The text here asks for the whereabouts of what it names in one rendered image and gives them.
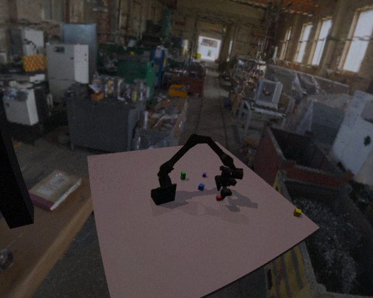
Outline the yellow cube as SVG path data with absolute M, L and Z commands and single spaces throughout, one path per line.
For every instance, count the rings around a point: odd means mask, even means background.
M 293 215 L 299 217 L 302 214 L 301 209 L 295 208 Z

